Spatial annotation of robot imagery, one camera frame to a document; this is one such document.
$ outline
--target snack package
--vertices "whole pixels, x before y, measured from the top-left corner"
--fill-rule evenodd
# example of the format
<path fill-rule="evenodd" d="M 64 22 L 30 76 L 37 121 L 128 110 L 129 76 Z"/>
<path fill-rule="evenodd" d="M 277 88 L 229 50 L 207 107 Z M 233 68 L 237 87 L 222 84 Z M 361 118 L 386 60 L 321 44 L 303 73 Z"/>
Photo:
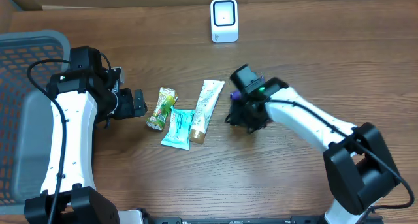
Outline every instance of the snack package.
<path fill-rule="evenodd" d="M 152 115 L 146 119 L 146 125 L 153 129 L 163 130 L 165 119 L 170 112 L 170 107 L 172 107 L 176 101 L 176 90 L 161 87 L 159 89 L 157 106 Z"/>
<path fill-rule="evenodd" d="M 190 150 L 189 133 L 194 110 L 177 110 L 171 107 L 170 129 L 162 145 Z"/>

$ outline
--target wood grain surface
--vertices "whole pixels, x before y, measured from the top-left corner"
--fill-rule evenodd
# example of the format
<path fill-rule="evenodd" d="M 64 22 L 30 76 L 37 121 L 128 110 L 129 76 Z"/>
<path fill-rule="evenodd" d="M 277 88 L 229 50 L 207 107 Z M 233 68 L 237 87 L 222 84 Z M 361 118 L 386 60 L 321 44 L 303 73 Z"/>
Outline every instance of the wood grain surface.
<path fill-rule="evenodd" d="M 72 47 L 104 52 L 143 89 L 149 116 L 161 86 L 194 109 L 203 80 L 225 80 L 204 144 L 160 145 L 144 118 L 111 121 L 95 137 L 97 190 L 120 210 L 183 218 L 322 214 L 332 202 L 322 155 L 282 125 L 252 135 L 223 122 L 229 75 L 249 63 L 290 83 L 342 120 L 383 133 L 399 171 L 418 191 L 418 0 L 239 6 L 240 38 L 210 41 L 209 6 L 20 12 L 10 31 L 54 29 Z M 379 204 L 408 200 L 398 186 Z M 418 223 L 418 208 L 379 211 L 385 223 Z M 25 223 L 23 216 L 0 217 Z"/>

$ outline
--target teal packet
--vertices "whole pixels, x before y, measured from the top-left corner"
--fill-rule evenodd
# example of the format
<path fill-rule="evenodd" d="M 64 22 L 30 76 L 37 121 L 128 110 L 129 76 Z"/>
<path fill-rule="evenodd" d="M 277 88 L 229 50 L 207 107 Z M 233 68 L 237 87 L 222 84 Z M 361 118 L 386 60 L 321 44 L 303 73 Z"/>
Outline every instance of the teal packet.
<path fill-rule="evenodd" d="M 194 114 L 194 110 L 178 110 L 171 107 L 169 132 L 161 144 L 190 150 L 189 133 Z"/>

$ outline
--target small white box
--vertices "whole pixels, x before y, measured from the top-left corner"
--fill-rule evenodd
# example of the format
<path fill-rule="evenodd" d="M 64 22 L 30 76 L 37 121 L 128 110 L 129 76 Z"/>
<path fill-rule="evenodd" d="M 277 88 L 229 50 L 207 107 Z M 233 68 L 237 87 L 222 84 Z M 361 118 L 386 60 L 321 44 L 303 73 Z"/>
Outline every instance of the small white box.
<path fill-rule="evenodd" d="M 236 0 L 213 0 L 210 3 L 212 41 L 238 40 L 238 4 Z"/>

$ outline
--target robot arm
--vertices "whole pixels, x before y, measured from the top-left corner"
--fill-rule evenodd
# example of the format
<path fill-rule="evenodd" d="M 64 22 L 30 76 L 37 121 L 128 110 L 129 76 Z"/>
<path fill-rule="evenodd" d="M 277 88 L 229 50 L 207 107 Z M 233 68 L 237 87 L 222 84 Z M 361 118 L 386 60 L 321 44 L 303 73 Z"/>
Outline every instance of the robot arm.
<path fill-rule="evenodd" d="M 108 126 L 110 118 L 141 117 L 147 111 L 142 90 L 135 91 L 134 99 L 130 89 L 120 89 L 122 69 L 111 69 L 106 56 L 109 69 L 102 67 L 101 55 L 88 46 L 72 48 L 69 68 L 52 75 L 47 85 L 47 94 L 58 102 L 66 119 L 67 146 L 56 211 L 51 215 L 63 142 L 62 119 L 51 103 L 54 126 L 50 162 L 40 197 L 25 202 L 25 217 L 30 223 L 46 223 L 50 217 L 54 223 L 142 223 L 139 210 L 118 212 L 95 190 L 91 167 L 95 124 L 106 120 Z M 68 203 L 74 211 L 62 214 Z"/>
<path fill-rule="evenodd" d="M 326 223 L 356 223 L 371 205 L 400 183 L 370 155 L 365 154 L 357 164 L 351 158 L 365 153 L 357 146 L 361 144 L 399 174 L 383 137 L 372 124 L 357 127 L 338 120 L 303 99 L 287 83 L 278 78 L 265 82 L 247 65 L 236 70 L 231 80 L 240 99 L 233 101 L 226 122 L 246 126 L 249 133 L 271 121 L 282 123 L 323 154 L 335 197 L 323 216 Z"/>
<path fill-rule="evenodd" d="M 272 100 L 284 100 L 284 101 L 296 101 L 309 109 L 313 110 L 316 114 L 320 115 L 328 122 L 332 122 L 339 130 L 343 131 L 347 135 L 353 134 L 352 128 L 356 127 L 352 123 L 347 123 L 342 120 L 327 114 L 323 110 L 309 103 L 303 99 L 292 87 L 281 89 L 270 97 Z M 309 144 L 317 149 L 320 153 L 325 152 L 331 142 L 341 142 L 344 137 L 333 132 L 332 129 L 324 125 L 316 117 L 308 113 L 307 111 L 285 103 L 265 103 L 265 109 L 269 118 L 274 123 L 281 123 L 288 128 L 296 132 L 301 138 L 309 142 Z M 334 200 L 332 206 L 324 215 L 324 219 L 327 223 L 341 223 L 350 224 L 356 223 L 362 214 L 355 215 L 349 213 L 341 204 Z"/>

